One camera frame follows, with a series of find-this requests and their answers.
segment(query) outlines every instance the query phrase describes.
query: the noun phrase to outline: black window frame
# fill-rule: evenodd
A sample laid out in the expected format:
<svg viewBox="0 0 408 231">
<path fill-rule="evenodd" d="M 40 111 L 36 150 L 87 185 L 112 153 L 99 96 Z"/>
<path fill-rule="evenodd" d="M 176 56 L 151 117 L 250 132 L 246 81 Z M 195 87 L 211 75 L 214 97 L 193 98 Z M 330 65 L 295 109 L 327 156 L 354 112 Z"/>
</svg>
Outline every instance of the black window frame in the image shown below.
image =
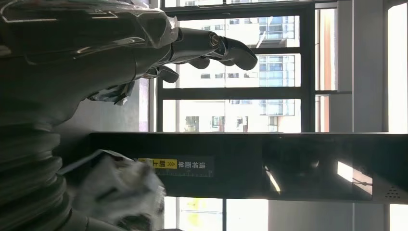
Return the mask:
<svg viewBox="0 0 408 231">
<path fill-rule="evenodd" d="M 242 19 L 271 16 L 299 16 L 299 47 L 251 48 L 255 54 L 300 54 L 300 87 L 259 88 L 174 88 L 164 89 L 158 79 L 157 131 L 163 131 L 163 100 L 257 100 L 300 99 L 301 131 L 315 131 L 315 4 L 269 2 L 237 4 L 227 7 L 173 7 L 165 12 L 179 21 L 205 19 Z"/>
</svg>

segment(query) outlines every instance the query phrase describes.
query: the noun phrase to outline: black robotic arm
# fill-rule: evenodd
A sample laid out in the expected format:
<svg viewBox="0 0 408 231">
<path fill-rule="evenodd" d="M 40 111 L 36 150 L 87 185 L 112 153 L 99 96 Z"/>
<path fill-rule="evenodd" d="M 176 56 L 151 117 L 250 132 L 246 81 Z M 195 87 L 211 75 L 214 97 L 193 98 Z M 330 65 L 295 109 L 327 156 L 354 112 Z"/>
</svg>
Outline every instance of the black robotic arm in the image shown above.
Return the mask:
<svg viewBox="0 0 408 231">
<path fill-rule="evenodd" d="M 71 209 L 52 127 L 101 90 L 169 80 L 178 75 L 163 65 L 205 68 L 209 59 L 245 70 L 257 62 L 242 43 L 174 27 L 160 10 L 113 0 L 0 1 L 0 230 L 121 230 Z"/>
</svg>

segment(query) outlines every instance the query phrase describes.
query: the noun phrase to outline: window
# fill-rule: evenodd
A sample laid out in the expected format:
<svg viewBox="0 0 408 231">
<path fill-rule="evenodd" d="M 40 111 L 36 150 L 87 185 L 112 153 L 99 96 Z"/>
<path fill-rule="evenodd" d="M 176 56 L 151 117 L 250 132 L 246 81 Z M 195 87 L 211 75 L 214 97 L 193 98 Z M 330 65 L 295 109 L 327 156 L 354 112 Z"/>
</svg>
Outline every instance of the window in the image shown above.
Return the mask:
<svg viewBox="0 0 408 231">
<path fill-rule="evenodd" d="M 215 25 L 214 30 L 223 30 L 224 29 L 224 25 Z"/>
<path fill-rule="evenodd" d="M 299 86 L 295 75 L 295 69 L 298 66 L 295 61 L 299 59 L 298 55 L 268 55 L 259 58 L 259 86 Z"/>
<path fill-rule="evenodd" d="M 184 6 L 195 6 L 195 1 L 185 1 Z"/>
<path fill-rule="evenodd" d="M 239 78 L 238 73 L 228 73 L 228 78 Z"/>
<path fill-rule="evenodd" d="M 258 73 L 257 72 L 244 73 L 243 77 L 244 78 L 258 78 Z"/>
<path fill-rule="evenodd" d="M 224 78 L 224 73 L 216 74 L 216 78 Z"/>
<path fill-rule="evenodd" d="M 268 205 L 268 200 L 227 199 L 227 231 L 268 231 Z"/>
<path fill-rule="evenodd" d="M 300 100 L 178 100 L 178 103 L 176 102 L 176 100 L 163 101 L 163 131 L 270 132 L 268 128 L 270 116 L 279 117 L 279 132 L 301 131 Z"/>
<path fill-rule="evenodd" d="M 248 116 L 238 116 L 236 132 L 248 132 L 248 120 Z"/>
<path fill-rule="evenodd" d="M 252 100 L 231 100 L 231 104 L 252 104 Z"/>
<path fill-rule="evenodd" d="M 336 90 L 336 37 L 337 10 L 324 9 L 315 11 L 315 73 L 316 90 Z"/>
<path fill-rule="evenodd" d="M 268 64 L 268 70 L 269 71 L 281 71 L 282 64 Z"/>
<path fill-rule="evenodd" d="M 241 104 L 252 104 L 252 100 L 241 100 Z"/>
<path fill-rule="evenodd" d="M 210 74 L 201 74 L 201 78 L 210 78 Z"/>
<path fill-rule="evenodd" d="M 233 25 L 233 24 L 239 24 L 240 23 L 240 20 L 239 19 L 231 19 L 230 21 L 229 21 L 229 24 L 231 24 L 231 25 Z"/>
<path fill-rule="evenodd" d="M 260 100 L 260 114 L 266 116 L 294 116 L 294 100 Z"/>
<path fill-rule="evenodd" d="M 187 116 L 186 117 L 186 127 L 184 131 L 198 132 L 199 131 L 199 117 L 198 116 Z"/>
<path fill-rule="evenodd" d="M 269 132 L 277 132 L 278 131 L 278 121 L 279 117 L 277 116 L 269 116 L 269 125 L 268 125 L 268 131 Z"/>
<path fill-rule="evenodd" d="M 211 127 L 212 131 L 224 131 L 225 127 L 225 116 L 213 116 L 211 117 Z"/>
</svg>

